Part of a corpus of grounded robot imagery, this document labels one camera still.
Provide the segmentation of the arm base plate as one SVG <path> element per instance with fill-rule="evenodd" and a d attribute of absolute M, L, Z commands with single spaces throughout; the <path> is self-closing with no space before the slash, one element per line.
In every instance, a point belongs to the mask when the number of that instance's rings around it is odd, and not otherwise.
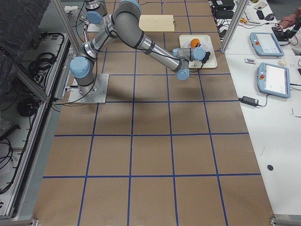
<path fill-rule="evenodd" d="M 87 87 L 78 86 L 73 79 L 68 103 L 70 104 L 106 104 L 109 74 L 97 74 L 96 82 Z"/>
<path fill-rule="evenodd" d="M 97 33 L 104 30 L 106 27 L 109 31 L 116 31 L 114 24 L 112 23 L 112 14 L 101 16 L 100 14 L 89 14 L 88 19 L 88 32 Z"/>

